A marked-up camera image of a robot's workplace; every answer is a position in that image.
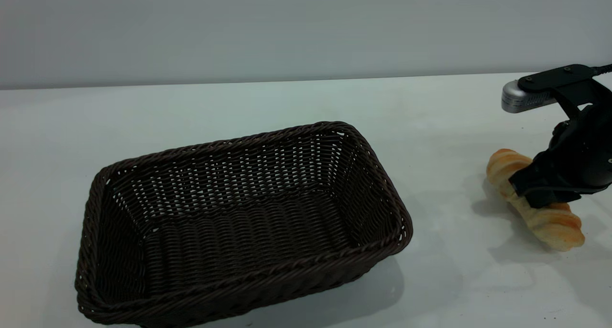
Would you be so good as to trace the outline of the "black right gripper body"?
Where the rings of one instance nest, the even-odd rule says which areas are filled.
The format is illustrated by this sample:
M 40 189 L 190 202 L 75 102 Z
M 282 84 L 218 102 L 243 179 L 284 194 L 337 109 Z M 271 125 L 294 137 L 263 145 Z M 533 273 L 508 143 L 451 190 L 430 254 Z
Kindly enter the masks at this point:
M 566 116 L 540 159 L 542 188 L 596 193 L 611 184 L 611 91 L 598 82 L 548 88 Z

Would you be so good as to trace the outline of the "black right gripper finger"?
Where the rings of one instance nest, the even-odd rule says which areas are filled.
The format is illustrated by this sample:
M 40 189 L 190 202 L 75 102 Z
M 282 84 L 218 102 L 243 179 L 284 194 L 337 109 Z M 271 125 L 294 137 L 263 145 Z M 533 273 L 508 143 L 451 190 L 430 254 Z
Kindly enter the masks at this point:
M 571 191 L 531 191 L 524 195 L 532 208 L 544 208 L 552 204 L 567 203 L 581 199 L 581 195 Z
M 518 197 L 527 197 L 529 195 L 549 197 L 554 193 L 554 190 L 551 189 L 551 178 L 554 177 L 554 174 L 554 163 L 532 163 L 516 171 L 509 178 L 509 182 Z

